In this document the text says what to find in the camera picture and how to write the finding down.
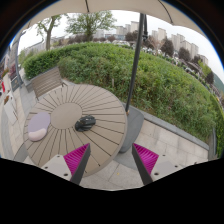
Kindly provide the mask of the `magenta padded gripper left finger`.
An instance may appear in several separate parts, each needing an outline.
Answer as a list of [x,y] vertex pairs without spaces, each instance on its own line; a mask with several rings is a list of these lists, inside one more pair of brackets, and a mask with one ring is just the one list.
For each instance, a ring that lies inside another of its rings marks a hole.
[[90,157],[90,144],[87,143],[66,155],[55,155],[42,169],[79,185]]

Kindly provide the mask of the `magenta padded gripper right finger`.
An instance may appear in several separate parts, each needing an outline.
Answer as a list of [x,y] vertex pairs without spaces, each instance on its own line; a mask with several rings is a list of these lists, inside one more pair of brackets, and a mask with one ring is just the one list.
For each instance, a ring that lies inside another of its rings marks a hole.
[[182,169],[180,165],[172,163],[165,156],[159,157],[157,153],[136,143],[132,144],[132,155],[143,185]]

